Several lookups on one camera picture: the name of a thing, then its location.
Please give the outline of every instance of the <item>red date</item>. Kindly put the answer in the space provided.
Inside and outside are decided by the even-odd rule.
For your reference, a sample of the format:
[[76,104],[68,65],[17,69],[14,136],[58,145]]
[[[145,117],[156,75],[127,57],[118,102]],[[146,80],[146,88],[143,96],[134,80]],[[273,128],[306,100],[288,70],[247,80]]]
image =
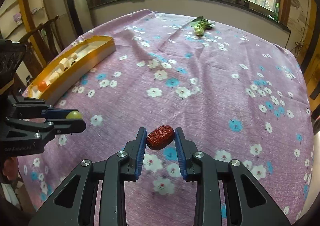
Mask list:
[[162,125],[150,132],[147,137],[147,146],[152,150],[160,150],[169,145],[173,139],[173,128],[168,125]]

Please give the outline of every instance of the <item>floral tablecloth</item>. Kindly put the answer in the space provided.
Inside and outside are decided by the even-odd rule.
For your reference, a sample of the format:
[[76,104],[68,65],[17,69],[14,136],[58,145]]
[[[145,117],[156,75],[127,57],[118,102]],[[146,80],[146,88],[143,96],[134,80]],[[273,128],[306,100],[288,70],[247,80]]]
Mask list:
[[[142,10],[70,45],[109,35],[117,51],[56,104],[78,108],[87,129],[57,136],[43,154],[19,158],[36,208],[81,160],[105,160],[133,140],[139,127],[151,132],[168,124],[182,127],[187,139],[215,159],[244,162],[290,222],[298,219],[313,159],[299,65],[289,51],[221,23],[197,37],[192,19]],[[143,164],[139,181],[125,184],[128,225],[193,225],[196,184],[182,180],[174,143],[160,151],[147,148]],[[223,199],[221,208],[225,223]]]

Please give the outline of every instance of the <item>white flower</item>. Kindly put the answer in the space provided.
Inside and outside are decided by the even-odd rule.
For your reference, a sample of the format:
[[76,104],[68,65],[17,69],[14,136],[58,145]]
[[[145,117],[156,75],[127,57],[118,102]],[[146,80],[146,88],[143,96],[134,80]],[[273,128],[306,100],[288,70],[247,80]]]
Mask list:
[[102,81],[100,81],[100,88],[102,87],[107,87],[109,85],[109,80],[108,79],[104,79]]
[[78,93],[82,93],[82,92],[84,92],[84,87],[80,87],[80,88],[78,89]]
[[255,144],[250,148],[250,153],[254,156],[260,155],[262,151],[262,146],[260,144]]
[[198,79],[197,78],[192,78],[190,79],[190,83],[193,84],[193,85],[196,85],[198,82]]
[[259,105],[259,109],[263,112],[263,113],[266,113],[267,111],[267,108],[264,106],[264,105]]
[[149,64],[147,65],[150,69],[154,69],[159,65],[159,61],[158,60],[150,60]]
[[261,96],[265,96],[265,95],[266,95],[266,93],[265,93],[263,90],[261,90],[261,89],[258,90],[258,93],[259,93]]
[[94,96],[94,94],[95,94],[95,90],[94,90],[94,89],[91,89],[91,90],[88,92],[87,96],[88,96],[89,98],[92,98],[92,97]]
[[289,118],[293,118],[294,117],[294,114],[292,113],[291,110],[287,110],[287,115]]
[[252,90],[257,90],[258,87],[257,87],[257,85],[255,85],[255,84],[251,84],[251,85],[250,85],[250,89],[252,89]]
[[289,79],[292,79],[292,78],[293,78],[293,76],[292,76],[290,73],[287,73],[286,76],[287,76],[287,78],[289,78]]
[[299,157],[300,156],[300,150],[299,149],[295,149],[293,153],[294,153],[295,157]]
[[246,160],[243,162],[244,166],[250,171],[252,168],[252,162],[249,160]]
[[245,69],[245,70],[247,70],[248,69],[248,67],[247,66],[245,66],[244,64],[239,64],[239,66],[242,68],[242,69]]
[[132,37],[132,40],[137,41],[137,40],[142,40],[142,38],[140,36],[134,36],[134,37]]
[[250,90],[249,88],[246,88],[245,91],[247,92],[247,94],[252,97],[252,98],[255,98],[256,95],[252,92],[252,90]]
[[289,206],[286,206],[284,209],[283,209],[283,213],[285,214],[285,215],[287,215],[288,213],[289,213]]
[[115,77],[119,77],[119,76],[121,76],[121,71],[116,71],[114,74],[113,74],[113,76],[115,76]]
[[216,151],[216,155],[214,156],[215,160],[220,160],[223,162],[230,162],[231,161],[231,154],[225,150]]
[[259,181],[261,178],[266,177],[266,169],[263,165],[254,166],[250,171],[253,176]]
[[67,137],[66,135],[60,135],[59,136],[59,145],[60,146],[65,146],[67,142]]
[[311,174],[308,175],[308,181],[307,181],[307,183],[309,184],[310,181],[311,181]]
[[174,184],[168,178],[158,177],[157,180],[153,181],[153,190],[160,193],[161,195],[173,194]]
[[128,56],[127,56],[127,55],[122,55],[122,56],[120,56],[120,57],[119,57],[119,60],[121,60],[121,61],[122,61],[122,60],[125,60],[126,58],[128,58]]
[[269,134],[272,133],[272,127],[271,127],[271,124],[270,124],[269,122],[266,122],[264,129],[265,129],[266,131],[268,131]]
[[301,215],[301,211],[298,212],[297,217],[296,217],[296,220],[298,220],[298,219],[300,218],[300,215]]
[[271,96],[271,100],[274,104],[279,105],[279,101],[275,96]]
[[91,117],[90,119],[90,123],[96,127],[96,126],[101,126],[101,123],[103,121],[103,118],[101,115],[94,115],[93,117]]
[[150,44],[146,43],[146,42],[141,42],[141,45],[145,46],[145,47],[150,47]]
[[191,91],[188,90],[186,87],[178,87],[176,89],[176,93],[179,95],[180,98],[187,98],[191,96]]
[[162,169],[162,161],[156,155],[144,154],[143,164],[146,170],[154,173]]
[[162,62],[161,65],[165,69],[171,69],[172,68],[171,65],[169,63],[167,63],[167,62]]
[[39,159],[39,157],[37,157],[37,158],[35,158],[35,159],[33,160],[33,165],[34,165],[35,167],[39,167],[39,166],[40,166],[40,159]]
[[43,180],[44,180],[44,174],[43,174],[43,173],[40,173],[40,174],[38,175],[38,179],[39,179],[40,181],[43,181]]
[[264,91],[265,91],[266,93],[268,93],[268,94],[272,94],[272,91],[271,91],[269,88],[264,87],[263,89],[264,89]]
[[139,67],[142,67],[142,66],[144,66],[144,65],[146,65],[145,61],[141,61],[141,62],[138,62],[138,63],[137,63],[137,66],[139,66]]
[[116,82],[116,80],[112,80],[112,81],[110,81],[110,84],[109,84],[109,86],[111,87],[111,88],[114,88],[114,87],[116,87],[117,86],[117,82]]
[[158,79],[158,80],[163,80],[163,79],[166,79],[168,77],[168,74],[162,70],[157,70],[157,72],[154,74],[155,76],[155,79]]
[[181,176],[179,165],[176,163],[171,163],[170,165],[168,165],[167,171],[171,177],[180,177]]
[[45,183],[45,181],[42,181],[40,184],[40,188],[42,190],[42,192],[47,195],[48,194],[48,188],[47,188],[47,184]]
[[147,90],[147,94],[150,97],[156,98],[162,96],[162,90],[159,88],[150,88]]
[[60,101],[59,105],[64,106],[66,103],[67,103],[67,101],[65,99],[63,99],[62,101]]
[[197,86],[193,87],[191,94],[197,94],[198,92],[201,92],[201,89]]

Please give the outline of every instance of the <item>bolt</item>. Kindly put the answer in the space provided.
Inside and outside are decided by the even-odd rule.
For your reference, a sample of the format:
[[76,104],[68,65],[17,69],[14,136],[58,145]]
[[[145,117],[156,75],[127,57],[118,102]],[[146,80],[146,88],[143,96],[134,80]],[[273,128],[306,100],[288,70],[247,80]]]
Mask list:
[[239,160],[233,159],[231,161],[231,164],[234,165],[234,166],[239,166],[241,164],[241,162]]
[[200,152],[200,151],[197,151],[194,153],[195,157],[198,157],[198,158],[201,158],[204,156],[204,153],[203,152]]
[[90,160],[84,159],[84,160],[81,161],[80,164],[81,164],[82,166],[88,166],[88,165],[90,164]]
[[127,152],[126,151],[119,151],[117,153],[118,157],[125,157],[127,155]]

